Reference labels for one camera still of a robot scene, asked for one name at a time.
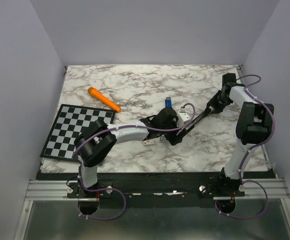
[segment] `metal frame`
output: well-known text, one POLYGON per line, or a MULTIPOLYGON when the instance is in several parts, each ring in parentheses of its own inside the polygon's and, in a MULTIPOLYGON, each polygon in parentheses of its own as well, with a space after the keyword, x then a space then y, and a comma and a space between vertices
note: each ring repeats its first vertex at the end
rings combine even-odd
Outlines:
POLYGON ((16 233, 14 240, 23 240, 26 233, 26 228, 29 223, 31 211, 32 211, 33 201, 25 200, 23 208, 20 213, 16 233))
MULTIPOLYGON (((290 193, 285 180, 279 178, 253 180, 264 186, 269 199, 281 199, 290 227, 290 193)), ((66 182, 64 180, 32 180, 29 182, 14 240, 24 239, 34 201, 96 201, 96 198, 68 198, 66 182)), ((262 189, 254 183, 246 183, 244 187, 245 196, 236 197, 237 199, 250 200, 265 197, 262 189)), ((228 197, 214 197, 213 199, 227 200, 228 197)))

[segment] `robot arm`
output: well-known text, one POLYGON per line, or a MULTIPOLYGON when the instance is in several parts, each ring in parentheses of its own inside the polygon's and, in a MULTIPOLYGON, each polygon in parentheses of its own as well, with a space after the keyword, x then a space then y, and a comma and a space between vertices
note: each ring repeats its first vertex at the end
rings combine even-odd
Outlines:
MULTIPOLYGON (((158 138, 164 135, 171 145, 176 145, 182 142, 183 137, 188 134, 196 124, 202 119, 211 114, 219 114, 223 109, 235 102, 241 109, 239 119, 236 125, 237 145, 233 155, 226 164, 224 175, 228 179, 238 180, 239 169, 242 159, 249 148, 255 144, 259 144, 266 140, 272 131, 272 119, 264 107, 256 103, 244 92, 243 84, 236 82, 234 73, 227 73, 222 76, 222 89, 219 90, 207 103, 206 109, 187 127, 179 131, 171 131, 163 133, 156 130, 148 130, 145 128, 135 128, 135 126, 150 127, 161 130, 175 129, 182 126, 189 119, 189 115, 182 109, 176 112, 171 107, 163 108, 157 115, 142 118, 139 121, 131 124, 130 128, 121 128, 126 124, 106 124, 103 121, 97 120, 89 126, 75 140, 76 149, 87 139, 96 133, 116 128, 116 130, 107 131, 98 136, 98 139, 92 139, 86 143, 79 151, 79 157, 82 161, 82 178, 87 188, 93 186, 97 182, 97 165, 104 160, 108 152, 115 144, 128 141, 144 141, 158 138)), ((267 107, 274 112, 272 104, 266 104, 267 107)), ((241 168, 243 175, 244 169, 249 161, 250 154, 245 159, 241 168)))
POLYGON ((102 120, 93 122, 74 141, 76 149, 80 148, 78 157, 82 162, 81 175, 85 186, 89 188, 97 183, 98 164, 104 160, 114 145, 158 138, 163 135, 163 132, 158 130, 171 130, 164 135, 167 139, 173 138, 179 131, 172 129, 183 126, 189 120, 190 116, 183 110, 176 113, 171 107, 165 107, 157 115, 142 118, 129 125, 106 124, 102 120), (95 134, 100 135, 84 144, 95 134))
MULTIPOLYGON (((250 148, 256 144, 265 141, 272 131, 272 119, 266 109, 254 99, 250 98, 244 92, 244 85, 236 83, 236 76, 234 73, 227 73, 222 77, 222 89, 207 103, 207 108, 212 114, 219 114, 223 109, 231 104, 236 103, 240 108, 240 114, 236 125, 236 147, 234 152, 225 165, 225 177, 238 180, 241 176, 251 158, 248 154, 243 165, 240 168, 243 157, 247 152, 252 153, 257 148, 250 148)), ((274 106, 272 104, 265 105, 273 113, 274 106)))

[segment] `screw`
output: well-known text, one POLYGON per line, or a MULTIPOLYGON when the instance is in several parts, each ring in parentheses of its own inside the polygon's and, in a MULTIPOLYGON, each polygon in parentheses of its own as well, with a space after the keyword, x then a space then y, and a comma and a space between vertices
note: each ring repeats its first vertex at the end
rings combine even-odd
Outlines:
POLYGON ((113 192, 113 190, 111 190, 111 188, 112 188, 111 186, 108 186, 108 187, 107 187, 106 192, 107 192, 108 194, 111 194, 111 193, 113 192))
POLYGON ((240 185, 239 188, 238 188, 238 191, 244 192, 245 191, 245 187, 243 185, 240 185))
POLYGON ((205 187, 204 185, 201 185, 201 186, 199 187, 199 190, 200 190, 200 192, 203 194, 203 193, 206 192, 206 187, 205 187))
POLYGON ((72 188, 70 188, 70 187, 68 187, 67 190, 66 190, 66 192, 67 192, 68 194, 71 194, 73 191, 74 191, 74 190, 73 190, 72 188))

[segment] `white wall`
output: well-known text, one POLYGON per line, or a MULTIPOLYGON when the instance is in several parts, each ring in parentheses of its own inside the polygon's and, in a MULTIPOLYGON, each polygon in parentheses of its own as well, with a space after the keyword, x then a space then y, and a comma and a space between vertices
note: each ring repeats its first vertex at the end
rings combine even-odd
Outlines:
POLYGON ((0 0, 0 240, 14 237, 64 67, 28 0, 0 0))
POLYGON ((290 0, 278 3, 245 61, 243 73, 262 76, 263 81, 251 90, 275 106, 277 127, 267 149, 290 190, 290 0))
POLYGON ((30 0, 60 59, 242 64, 279 0, 30 0))

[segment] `blue object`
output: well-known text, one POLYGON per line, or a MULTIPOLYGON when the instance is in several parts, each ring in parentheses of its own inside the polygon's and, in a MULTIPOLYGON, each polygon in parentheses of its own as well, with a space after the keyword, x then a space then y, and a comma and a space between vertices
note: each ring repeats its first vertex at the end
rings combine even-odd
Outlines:
POLYGON ((165 99, 165 106, 166 107, 172 107, 172 101, 171 101, 171 98, 170 97, 167 97, 166 99, 165 99))

